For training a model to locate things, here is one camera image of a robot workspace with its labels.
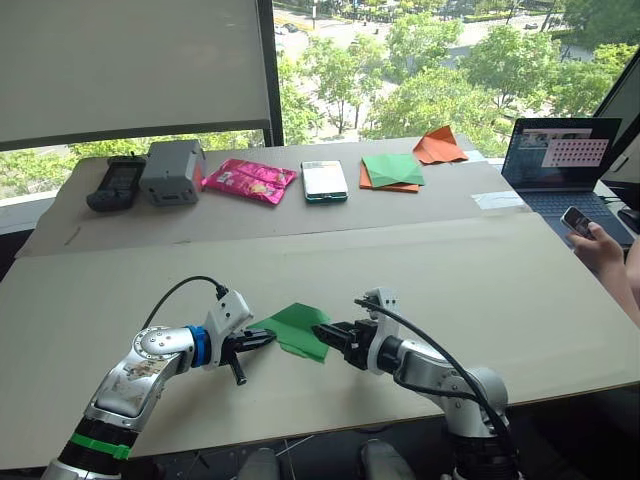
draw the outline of laptop keyboard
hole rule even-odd
[[[573,206],[587,217],[611,215],[604,202],[593,193],[520,193],[532,210],[544,216],[560,217]]]

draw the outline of orange paper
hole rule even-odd
[[[413,147],[413,154],[425,165],[469,160],[469,157],[456,144],[456,139],[448,125],[431,133],[425,133]]]
[[[360,162],[360,188],[367,188],[369,190],[387,190],[389,192],[409,192],[418,193],[420,185],[413,185],[411,183],[394,183],[392,185],[385,185],[384,187],[373,188],[371,179],[369,178],[369,172],[363,162]]]

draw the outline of white phone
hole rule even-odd
[[[304,196],[310,203],[344,202],[347,181],[337,160],[302,162]]]
[[[588,238],[589,240],[595,240],[589,231],[589,223],[591,223],[591,220],[576,207],[569,207],[560,218],[560,221],[565,227],[573,230],[578,235]]]

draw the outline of person's hand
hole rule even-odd
[[[624,265],[622,248],[597,223],[589,223],[589,231],[595,240],[589,240],[571,232],[567,238],[575,247],[574,253],[589,269],[600,273],[611,265]]]

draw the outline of person's arm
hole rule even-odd
[[[640,327],[640,309],[629,285],[622,248],[597,223],[591,222],[589,231],[595,240],[576,233],[569,234],[568,238],[575,247],[574,253],[595,272],[602,286]]]
[[[640,307],[640,238],[636,238],[627,254],[627,277],[631,292]]]

